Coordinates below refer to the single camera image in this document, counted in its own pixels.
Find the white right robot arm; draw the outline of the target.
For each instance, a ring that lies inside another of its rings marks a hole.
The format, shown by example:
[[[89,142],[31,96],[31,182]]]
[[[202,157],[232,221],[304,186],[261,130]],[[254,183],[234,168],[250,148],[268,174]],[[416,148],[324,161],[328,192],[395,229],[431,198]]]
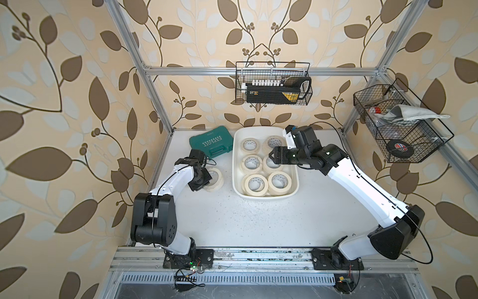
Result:
[[[275,164],[305,164],[320,171],[345,188],[375,218],[378,223],[375,229],[344,237],[331,247],[339,262],[375,254],[396,260],[420,232],[424,210],[417,205],[409,206],[387,193],[362,173],[347,153],[336,145],[316,149],[275,147],[269,158]]]

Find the cream tape roll two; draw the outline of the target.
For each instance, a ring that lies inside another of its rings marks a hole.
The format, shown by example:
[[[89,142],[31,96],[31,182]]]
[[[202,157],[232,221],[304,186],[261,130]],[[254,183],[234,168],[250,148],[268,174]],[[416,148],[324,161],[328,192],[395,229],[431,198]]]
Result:
[[[268,192],[272,196],[288,194],[292,188],[291,177],[282,171],[275,171],[268,177]]]

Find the cream tape roll one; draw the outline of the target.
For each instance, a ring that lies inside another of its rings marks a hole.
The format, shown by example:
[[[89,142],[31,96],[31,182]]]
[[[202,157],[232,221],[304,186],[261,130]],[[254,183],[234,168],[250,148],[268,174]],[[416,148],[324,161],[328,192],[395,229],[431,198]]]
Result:
[[[244,177],[242,187],[246,195],[263,197],[269,188],[268,180],[261,174],[251,174]]]

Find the cream tape roll three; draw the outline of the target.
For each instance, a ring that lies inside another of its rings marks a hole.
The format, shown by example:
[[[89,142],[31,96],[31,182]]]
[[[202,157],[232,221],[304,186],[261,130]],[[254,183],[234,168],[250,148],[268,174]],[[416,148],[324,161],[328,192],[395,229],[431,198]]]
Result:
[[[263,171],[266,174],[271,174],[271,173],[274,173],[276,171],[282,171],[282,170],[283,170],[283,165],[282,164],[275,164],[270,157],[268,157],[268,156],[264,157],[264,159],[263,159]]]

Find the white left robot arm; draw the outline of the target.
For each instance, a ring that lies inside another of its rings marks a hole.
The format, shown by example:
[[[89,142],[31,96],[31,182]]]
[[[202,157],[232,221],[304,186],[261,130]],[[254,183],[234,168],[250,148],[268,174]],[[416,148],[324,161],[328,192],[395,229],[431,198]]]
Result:
[[[178,232],[176,198],[184,188],[199,191],[209,185],[208,158],[200,150],[174,163],[172,173],[148,193],[139,193],[133,201],[130,238],[143,245],[160,245],[173,255],[188,256],[194,252],[194,240]]]

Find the cream tape roll four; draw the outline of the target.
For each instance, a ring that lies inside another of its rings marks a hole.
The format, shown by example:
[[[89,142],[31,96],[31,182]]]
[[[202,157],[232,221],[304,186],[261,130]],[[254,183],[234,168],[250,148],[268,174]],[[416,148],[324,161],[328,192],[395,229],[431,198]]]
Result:
[[[245,174],[258,174],[263,170],[263,160],[256,154],[249,154],[240,163]]]

